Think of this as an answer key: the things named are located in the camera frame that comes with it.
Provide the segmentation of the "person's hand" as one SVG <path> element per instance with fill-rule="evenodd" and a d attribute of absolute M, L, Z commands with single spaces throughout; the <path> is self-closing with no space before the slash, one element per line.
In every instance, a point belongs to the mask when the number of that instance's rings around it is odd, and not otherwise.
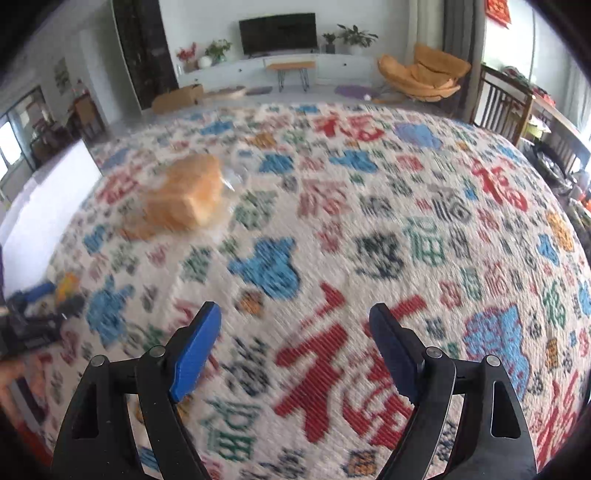
<path fill-rule="evenodd" d="M 10 384 L 20 378 L 25 372 L 25 364 L 22 360 L 12 359 L 2 361 L 0 364 L 0 392 L 5 397 L 8 394 Z"/>

